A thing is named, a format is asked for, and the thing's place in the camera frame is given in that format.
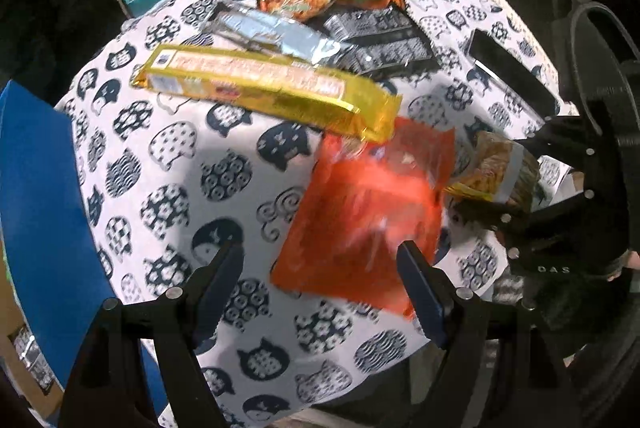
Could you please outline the person right hand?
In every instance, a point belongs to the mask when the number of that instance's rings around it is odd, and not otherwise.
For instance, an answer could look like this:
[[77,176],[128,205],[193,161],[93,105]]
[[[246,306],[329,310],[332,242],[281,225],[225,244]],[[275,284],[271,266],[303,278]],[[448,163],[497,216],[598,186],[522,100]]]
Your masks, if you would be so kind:
[[[634,251],[634,250],[629,250],[627,255],[626,255],[626,263],[624,265],[625,269],[629,269],[629,270],[633,270],[633,271],[639,271],[640,270],[640,255],[638,254],[638,252]],[[623,270],[620,269],[617,272],[613,273],[611,276],[609,276],[606,280],[607,281],[615,281],[616,278],[619,278],[620,275],[622,275]]]

